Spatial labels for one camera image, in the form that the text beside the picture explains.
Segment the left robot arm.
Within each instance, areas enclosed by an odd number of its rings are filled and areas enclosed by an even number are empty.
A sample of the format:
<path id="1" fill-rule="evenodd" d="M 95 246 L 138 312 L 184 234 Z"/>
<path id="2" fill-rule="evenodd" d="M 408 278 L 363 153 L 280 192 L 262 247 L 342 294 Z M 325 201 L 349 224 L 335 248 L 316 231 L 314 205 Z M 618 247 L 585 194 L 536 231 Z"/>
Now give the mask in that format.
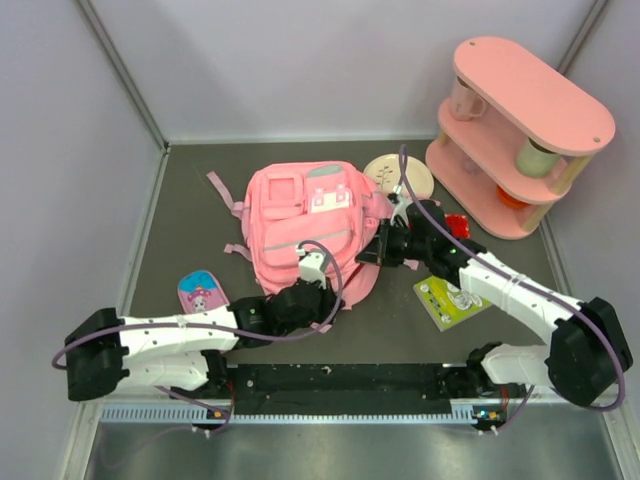
<path id="1" fill-rule="evenodd" d="M 191 314 L 136 318 L 104 308 L 66 337 L 54 364 L 65 370 L 74 402 L 145 387 L 212 397 L 226 387 L 221 354 L 315 335 L 342 305 L 341 290 L 329 281 L 297 280 L 275 295 Z"/>

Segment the green comic book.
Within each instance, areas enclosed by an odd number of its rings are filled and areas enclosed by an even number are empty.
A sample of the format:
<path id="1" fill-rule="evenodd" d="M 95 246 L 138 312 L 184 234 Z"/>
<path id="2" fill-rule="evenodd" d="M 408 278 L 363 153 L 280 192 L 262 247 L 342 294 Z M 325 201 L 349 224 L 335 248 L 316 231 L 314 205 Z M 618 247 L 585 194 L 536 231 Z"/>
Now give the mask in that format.
<path id="1" fill-rule="evenodd" d="M 461 290 L 435 276 L 415 284 L 413 290 L 441 332 L 492 306 L 489 301 L 479 295 Z"/>

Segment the pink student backpack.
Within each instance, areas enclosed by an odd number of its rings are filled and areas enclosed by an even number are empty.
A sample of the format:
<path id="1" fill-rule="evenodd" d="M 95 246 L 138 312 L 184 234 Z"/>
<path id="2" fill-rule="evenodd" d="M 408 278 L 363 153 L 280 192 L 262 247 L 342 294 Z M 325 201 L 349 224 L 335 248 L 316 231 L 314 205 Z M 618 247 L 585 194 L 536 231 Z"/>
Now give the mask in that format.
<path id="1" fill-rule="evenodd" d="M 380 268 L 355 257 L 371 242 L 392 207 L 376 182 L 349 162 L 271 164 L 253 174 L 245 198 L 234 201 L 213 171 L 207 178 L 241 221 L 242 244 L 224 251 L 249 260 L 256 282 L 276 294 L 298 277 L 296 248 L 303 240 L 325 246 L 343 280 L 347 308 L 372 291 Z"/>

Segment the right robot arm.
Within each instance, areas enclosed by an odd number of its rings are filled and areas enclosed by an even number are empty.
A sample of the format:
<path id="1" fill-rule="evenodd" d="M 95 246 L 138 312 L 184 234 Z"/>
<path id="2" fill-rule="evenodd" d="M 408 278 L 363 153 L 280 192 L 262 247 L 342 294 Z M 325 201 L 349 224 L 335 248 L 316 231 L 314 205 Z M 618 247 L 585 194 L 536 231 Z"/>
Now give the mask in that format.
<path id="1" fill-rule="evenodd" d="M 593 408 L 616 385 L 618 396 L 609 407 L 620 406 L 633 358 L 611 304 L 599 297 L 583 301 L 562 295 L 509 268 L 482 245 L 455 238 L 431 200 L 412 202 L 392 194 L 388 202 L 393 212 L 380 222 L 358 262 L 379 267 L 421 262 L 435 277 L 490 302 L 541 341 L 490 343 L 473 351 L 466 380 L 474 393 L 487 396 L 509 383 L 544 386 L 574 405 Z"/>

